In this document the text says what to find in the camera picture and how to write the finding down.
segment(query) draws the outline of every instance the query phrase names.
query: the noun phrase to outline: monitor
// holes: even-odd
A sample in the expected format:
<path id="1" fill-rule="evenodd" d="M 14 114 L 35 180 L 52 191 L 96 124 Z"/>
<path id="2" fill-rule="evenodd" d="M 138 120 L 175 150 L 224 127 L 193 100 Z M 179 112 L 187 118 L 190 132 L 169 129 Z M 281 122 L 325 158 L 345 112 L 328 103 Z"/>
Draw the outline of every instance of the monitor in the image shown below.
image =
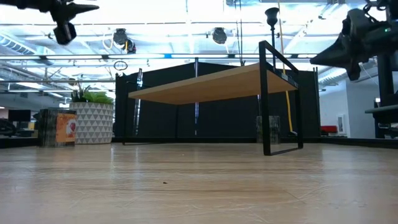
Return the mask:
<path id="1" fill-rule="evenodd" d="M 9 121 L 30 121 L 32 117 L 30 110 L 9 110 L 8 120 Z"/>

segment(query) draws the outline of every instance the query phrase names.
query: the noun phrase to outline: white geometric planter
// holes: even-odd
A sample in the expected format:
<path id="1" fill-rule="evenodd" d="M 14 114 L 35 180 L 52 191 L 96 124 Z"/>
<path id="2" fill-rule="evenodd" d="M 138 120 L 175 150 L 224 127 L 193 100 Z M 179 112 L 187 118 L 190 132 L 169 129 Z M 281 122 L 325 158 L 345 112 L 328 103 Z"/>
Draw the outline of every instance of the white geometric planter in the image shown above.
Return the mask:
<path id="1" fill-rule="evenodd" d="M 76 111 L 75 144 L 106 144 L 112 141 L 113 104 L 71 103 Z"/>

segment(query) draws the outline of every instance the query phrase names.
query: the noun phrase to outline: potted plant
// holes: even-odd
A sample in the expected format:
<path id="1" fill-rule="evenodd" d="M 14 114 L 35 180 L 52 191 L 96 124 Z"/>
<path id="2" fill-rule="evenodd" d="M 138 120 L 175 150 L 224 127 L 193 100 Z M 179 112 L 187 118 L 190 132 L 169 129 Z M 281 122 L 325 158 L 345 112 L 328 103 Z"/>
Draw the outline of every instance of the potted plant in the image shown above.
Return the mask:
<path id="1" fill-rule="evenodd" d="M 76 144 L 106 144 L 112 141 L 113 99 L 90 86 L 72 92 L 70 109 L 76 111 Z"/>

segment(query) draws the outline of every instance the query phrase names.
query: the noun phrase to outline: black partition wall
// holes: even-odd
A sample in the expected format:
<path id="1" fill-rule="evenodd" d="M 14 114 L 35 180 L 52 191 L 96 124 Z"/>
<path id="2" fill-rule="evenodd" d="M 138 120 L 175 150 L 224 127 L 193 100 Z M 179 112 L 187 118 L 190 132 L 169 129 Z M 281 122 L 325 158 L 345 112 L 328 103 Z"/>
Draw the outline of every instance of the black partition wall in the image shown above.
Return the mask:
<path id="1" fill-rule="evenodd" d="M 198 63 L 197 75 L 207 75 L 234 68 L 229 65 Z M 178 130 L 179 138 L 255 138 L 256 116 L 258 115 L 257 96 L 235 98 L 189 105 L 166 105 L 150 101 L 128 99 L 126 91 L 134 91 L 138 74 L 117 77 L 116 80 L 116 137 L 142 138 L 174 138 Z M 304 137 L 319 137 L 319 108 L 316 73 L 300 72 L 299 85 L 302 99 L 303 135 Z M 165 68 L 142 75 L 143 87 L 159 86 L 167 83 L 195 77 L 195 63 Z M 290 107 L 294 130 L 295 103 L 294 92 L 290 92 Z M 287 137 L 289 120 L 287 116 L 287 101 L 285 93 L 269 95 L 269 114 L 280 116 L 281 136 Z M 124 118 L 124 108 L 127 106 L 127 116 Z M 134 112 L 138 111 L 138 132 L 134 130 Z"/>

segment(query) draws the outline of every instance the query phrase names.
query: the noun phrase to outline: poster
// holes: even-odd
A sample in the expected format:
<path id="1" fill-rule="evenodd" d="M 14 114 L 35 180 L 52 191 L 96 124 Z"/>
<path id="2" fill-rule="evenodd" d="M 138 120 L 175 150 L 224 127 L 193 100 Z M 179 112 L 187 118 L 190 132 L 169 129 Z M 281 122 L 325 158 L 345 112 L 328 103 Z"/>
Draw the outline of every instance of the poster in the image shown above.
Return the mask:
<path id="1" fill-rule="evenodd" d="M 74 142 L 76 131 L 76 115 L 59 113 L 57 115 L 56 142 Z"/>

